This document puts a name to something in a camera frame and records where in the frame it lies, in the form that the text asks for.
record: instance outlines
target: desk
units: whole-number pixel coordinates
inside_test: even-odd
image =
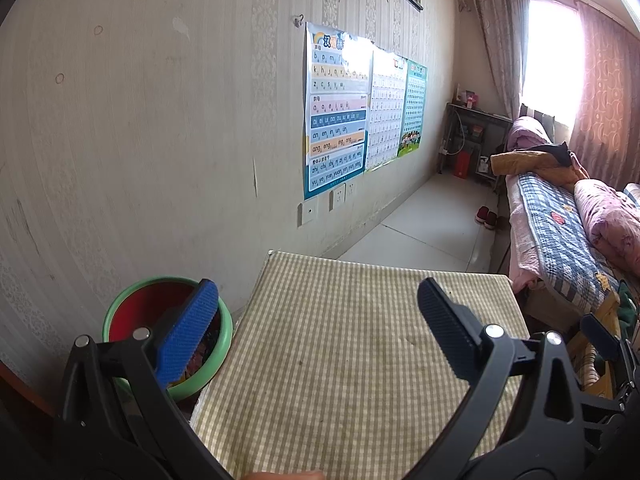
[[[462,131],[460,122],[469,127],[478,124],[484,128],[481,140],[470,139],[465,136],[465,142],[462,146]],[[493,115],[480,110],[473,110],[455,103],[447,103],[447,118],[444,125],[442,136],[442,144],[449,153],[456,153],[461,148],[471,152],[471,164],[469,165],[470,174],[474,174],[479,178],[489,180],[495,186],[497,178],[492,174],[478,173],[478,160],[481,155],[491,156],[494,153],[501,152],[507,137],[507,133],[511,129],[513,121],[507,117]],[[455,155],[438,154],[438,172],[442,172],[443,168],[448,164],[453,164]]]
[[[481,322],[528,336],[506,276],[273,252],[191,427],[234,478],[317,469],[330,480],[402,478],[467,390],[418,311],[427,276]],[[494,448],[519,381],[476,453]]]

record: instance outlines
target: window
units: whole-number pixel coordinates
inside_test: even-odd
[[[584,37],[577,11],[551,0],[531,0],[522,102],[572,128],[583,77]]]

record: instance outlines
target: silver screw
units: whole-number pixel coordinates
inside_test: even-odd
[[[493,339],[498,339],[504,335],[504,329],[500,325],[487,325],[484,331]]]
[[[562,342],[562,338],[560,337],[560,334],[557,332],[547,333],[546,340],[549,341],[552,345],[559,345]]]
[[[149,329],[146,326],[141,326],[133,331],[133,339],[136,341],[144,341],[149,337]]]
[[[89,344],[89,336],[87,335],[79,335],[76,337],[75,345],[78,348],[82,348],[83,346],[87,346]]]

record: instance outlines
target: poster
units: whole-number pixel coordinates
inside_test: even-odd
[[[409,60],[402,118],[402,137],[398,147],[398,156],[411,153],[420,147],[426,89],[427,67]]]
[[[373,44],[306,24],[305,200],[364,171]]]
[[[404,57],[374,48],[365,170],[398,156],[406,77]]]

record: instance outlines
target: red box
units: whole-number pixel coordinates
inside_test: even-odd
[[[456,166],[453,169],[453,174],[459,178],[466,178],[466,174],[469,172],[469,163],[471,162],[471,153],[460,152],[456,155]]]

